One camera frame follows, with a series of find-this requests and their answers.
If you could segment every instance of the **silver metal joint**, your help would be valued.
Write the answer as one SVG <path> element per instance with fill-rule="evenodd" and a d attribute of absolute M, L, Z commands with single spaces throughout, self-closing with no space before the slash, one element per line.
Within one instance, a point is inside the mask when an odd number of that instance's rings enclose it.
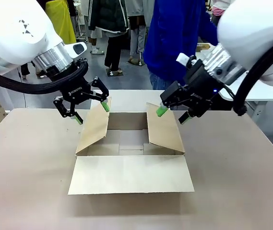
<path fill-rule="evenodd" d="M 218 44 L 203 61 L 205 70 L 215 79 L 231 85 L 246 70 L 235 62 L 230 54 Z"/>
<path fill-rule="evenodd" d="M 65 50 L 64 43 L 60 43 L 54 48 L 34 58 L 33 62 L 39 70 L 46 71 L 51 66 L 55 66 L 59 72 L 62 72 L 71 65 L 73 59 Z"/>

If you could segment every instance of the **open cardboard box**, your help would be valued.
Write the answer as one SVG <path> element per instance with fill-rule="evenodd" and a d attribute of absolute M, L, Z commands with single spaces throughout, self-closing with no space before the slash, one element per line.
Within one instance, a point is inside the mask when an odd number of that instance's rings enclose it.
<path fill-rule="evenodd" d="M 158 117 L 157 109 L 150 103 L 147 113 L 92 108 L 68 194 L 193 192 L 174 114 Z"/>

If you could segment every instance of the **white shorts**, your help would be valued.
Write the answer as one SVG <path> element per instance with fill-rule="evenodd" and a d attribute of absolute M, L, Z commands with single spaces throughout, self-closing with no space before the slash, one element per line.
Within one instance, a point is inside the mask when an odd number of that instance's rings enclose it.
<path fill-rule="evenodd" d="M 88 29 L 88 16 L 84 16 L 85 20 L 85 33 L 87 37 L 92 39 L 102 38 L 102 31 L 96 28 L 94 31 Z"/>

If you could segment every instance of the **person in blue jacket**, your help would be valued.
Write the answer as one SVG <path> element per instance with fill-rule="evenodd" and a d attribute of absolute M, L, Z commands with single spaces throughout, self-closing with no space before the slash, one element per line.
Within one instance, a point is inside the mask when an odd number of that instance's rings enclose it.
<path fill-rule="evenodd" d="M 184 84 L 186 68 L 176 59 L 179 53 L 195 55 L 198 36 L 218 43 L 205 0 L 155 0 L 144 52 L 154 90 L 165 90 L 174 81 Z"/>

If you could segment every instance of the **box flap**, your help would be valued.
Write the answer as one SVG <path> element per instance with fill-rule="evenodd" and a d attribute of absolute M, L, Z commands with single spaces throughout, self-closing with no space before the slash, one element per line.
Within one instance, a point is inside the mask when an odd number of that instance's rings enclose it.
<path fill-rule="evenodd" d="M 193 192 L 183 155 L 77 157 L 69 195 Z"/>
<path fill-rule="evenodd" d="M 108 98 L 107 104 L 110 107 L 110 97 Z M 108 117 L 109 112 L 107 113 L 100 103 L 89 110 L 81 133 L 78 148 L 76 150 L 76 155 L 107 135 Z"/>
<path fill-rule="evenodd" d="M 173 111 L 168 110 L 163 116 L 156 114 L 159 106 L 147 103 L 147 122 L 149 142 L 158 146 L 185 152 L 181 135 Z"/>

